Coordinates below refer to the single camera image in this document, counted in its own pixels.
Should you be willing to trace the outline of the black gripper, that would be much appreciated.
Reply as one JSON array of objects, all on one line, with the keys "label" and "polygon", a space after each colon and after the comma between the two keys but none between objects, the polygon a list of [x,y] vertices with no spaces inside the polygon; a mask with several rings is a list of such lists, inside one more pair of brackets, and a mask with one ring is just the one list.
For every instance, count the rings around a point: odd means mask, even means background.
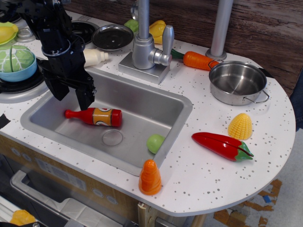
[{"label": "black gripper", "polygon": [[85,42],[75,34],[41,36],[42,53],[47,58],[39,65],[44,70],[45,83],[53,96],[62,101],[69,93],[75,93],[81,110],[87,110],[95,101],[93,78],[84,70]]}]

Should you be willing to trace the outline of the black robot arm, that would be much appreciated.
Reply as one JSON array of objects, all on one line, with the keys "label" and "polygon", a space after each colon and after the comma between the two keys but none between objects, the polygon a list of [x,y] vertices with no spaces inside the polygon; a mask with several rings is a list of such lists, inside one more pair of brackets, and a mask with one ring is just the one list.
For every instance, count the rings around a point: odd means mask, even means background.
[{"label": "black robot arm", "polygon": [[75,93],[81,110],[95,101],[94,79],[85,69],[83,39],[72,32],[71,17],[64,9],[64,0],[2,0],[1,22],[20,15],[37,40],[47,58],[39,60],[45,83],[53,96],[61,101],[69,89]]}]

